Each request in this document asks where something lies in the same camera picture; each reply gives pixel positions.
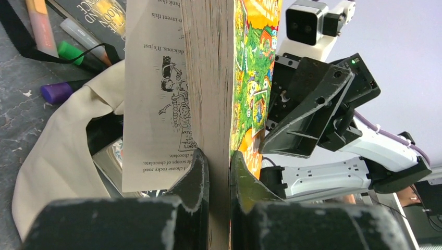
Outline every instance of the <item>orange book cover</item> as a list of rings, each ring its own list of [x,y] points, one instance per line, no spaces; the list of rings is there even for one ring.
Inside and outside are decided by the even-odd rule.
[[[282,0],[235,0],[235,70],[230,159],[243,153],[259,179]]]

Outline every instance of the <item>black camera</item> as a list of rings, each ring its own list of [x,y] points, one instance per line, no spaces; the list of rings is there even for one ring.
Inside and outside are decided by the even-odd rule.
[[[297,0],[286,11],[287,38],[314,46],[323,35],[325,3]]]

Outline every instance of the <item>green marker cap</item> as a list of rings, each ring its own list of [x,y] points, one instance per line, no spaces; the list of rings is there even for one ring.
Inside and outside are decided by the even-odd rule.
[[[83,54],[83,51],[79,50],[75,46],[67,43],[66,41],[62,41],[58,45],[58,55],[66,60],[72,60],[77,58],[79,55]],[[78,58],[73,63],[76,65],[80,65],[83,62],[84,56]]]

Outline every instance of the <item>pen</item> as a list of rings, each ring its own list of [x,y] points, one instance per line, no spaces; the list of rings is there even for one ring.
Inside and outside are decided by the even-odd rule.
[[[75,91],[79,90],[89,80],[61,82],[40,87],[43,98],[50,104],[64,103]]]
[[[72,60],[83,54],[83,51],[66,41],[62,41],[58,45],[58,54],[64,59]],[[102,61],[91,54],[86,54],[75,60],[73,63],[84,70],[97,74],[103,72],[107,68]]]
[[[92,49],[99,45],[99,43],[89,34],[87,34],[78,24],[71,19],[65,19],[60,27],[72,36],[79,44],[83,45],[86,49]],[[107,57],[106,50],[103,47],[97,47],[91,51],[96,57],[98,57],[106,65],[111,66],[111,62]]]
[[[44,0],[26,0],[32,31],[37,49],[54,57],[58,57],[54,34],[47,14]]]

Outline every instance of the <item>orange highlighter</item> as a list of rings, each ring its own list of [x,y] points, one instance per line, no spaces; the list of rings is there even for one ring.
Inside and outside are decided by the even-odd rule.
[[[37,49],[54,57],[58,57],[54,34],[47,14],[44,0],[26,0],[29,18],[31,19]]]

